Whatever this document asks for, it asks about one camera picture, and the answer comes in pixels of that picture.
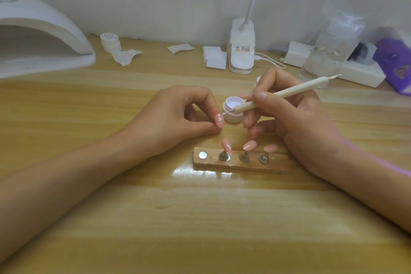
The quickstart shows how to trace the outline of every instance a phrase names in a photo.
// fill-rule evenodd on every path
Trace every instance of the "wooden table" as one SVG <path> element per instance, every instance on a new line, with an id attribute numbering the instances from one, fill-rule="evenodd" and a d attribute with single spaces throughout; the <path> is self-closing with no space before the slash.
<path id="1" fill-rule="evenodd" d="M 173 55 L 167 43 L 122 40 L 137 49 L 126 67 L 90 37 L 90 68 L 0 81 L 0 175 L 120 129 L 156 90 L 202 85 L 216 95 L 249 92 L 250 75 L 206 69 L 201 47 Z M 292 66 L 287 70 L 297 74 Z M 342 133 L 359 147 L 411 167 L 411 98 L 383 83 L 340 79 L 320 92 Z M 195 146 L 234 149 L 241 125 L 186 141 L 115 178 L 0 267 L 0 273 L 409 273 L 409 235 L 330 184 L 292 175 L 195 171 Z M 281 141 L 258 139 L 259 148 Z"/>

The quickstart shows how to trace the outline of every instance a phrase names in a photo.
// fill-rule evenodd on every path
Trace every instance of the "right hand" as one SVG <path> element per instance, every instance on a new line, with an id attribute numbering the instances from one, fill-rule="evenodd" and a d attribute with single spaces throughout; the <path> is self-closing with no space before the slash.
<path id="1" fill-rule="evenodd" d="M 258 108 L 244 112 L 243 125 L 249 129 L 250 139 L 264 133 L 277 134 L 307 170 L 326 179 L 327 169 L 349 142 L 326 115 L 315 91 L 285 99 L 273 94 L 298 84 L 301 81 L 286 71 L 268 69 L 247 99 Z M 275 119 L 258 122 L 261 116 Z"/>

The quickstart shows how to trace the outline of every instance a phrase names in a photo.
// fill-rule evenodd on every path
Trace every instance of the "dotting tool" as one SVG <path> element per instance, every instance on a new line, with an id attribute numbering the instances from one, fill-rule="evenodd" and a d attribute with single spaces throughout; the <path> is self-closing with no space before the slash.
<path id="1" fill-rule="evenodd" d="M 310 80 L 308 82 L 304 82 L 302 84 L 296 85 L 294 87 L 290 87 L 290 88 L 275 92 L 274 94 L 278 95 L 278 96 L 281 96 L 282 98 L 286 98 L 286 97 L 289 97 L 289 96 L 292 96 L 292 95 L 295 95 L 295 94 L 298 94 L 298 93 L 301 93 L 301 92 L 304 92 L 304 91 L 307 91 L 307 90 L 315 89 L 319 86 L 326 85 L 326 84 L 328 84 L 329 80 L 334 79 L 334 78 L 336 78 L 340 75 L 341 74 L 330 77 L 330 78 L 328 78 L 328 77 L 319 77 L 319 78 Z M 251 110 L 251 109 L 256 108 L 256 107 L 257 107 L 257 105 L 255 105 L 253 101 L 250 101 L 250 102 L 246 102 L 244 104 L 240 104 L 240 105 L 235 106 L 233 108 L 232 112 L 236 113 L 236 114 L 239 114 L 239 113 L 242 113 L 242 112 L 247 111 L 247 110 Z"/>

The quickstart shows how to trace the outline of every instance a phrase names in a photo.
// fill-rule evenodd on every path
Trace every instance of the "power strip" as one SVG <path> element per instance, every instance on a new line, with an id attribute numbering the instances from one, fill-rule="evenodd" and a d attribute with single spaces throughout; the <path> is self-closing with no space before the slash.
<path id="1" fill-rule="evenodd" d="M 285 64 L 302 67 L 313 48 L 313 46 L 291 41 L 287 55 L 285 58 L 281 58 L 280 61 Z M 375 88 L 383 82 L 386 76 L 377 62 L 367 66 L 355 61 L 347 61 L 341 68 L 341 76 L 339 78 Z"/>

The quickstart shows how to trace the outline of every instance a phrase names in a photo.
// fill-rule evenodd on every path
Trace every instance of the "purple box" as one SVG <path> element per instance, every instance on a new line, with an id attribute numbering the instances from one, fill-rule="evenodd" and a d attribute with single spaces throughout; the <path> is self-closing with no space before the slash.
<path id="1" fill-rule="evenodd" d="M 376 47 L 373 59 L 380 65 L 387 81 L 400 94 L 411 95 L 411 49 L 395 32 L 391 37 L 380 39 Z"/>

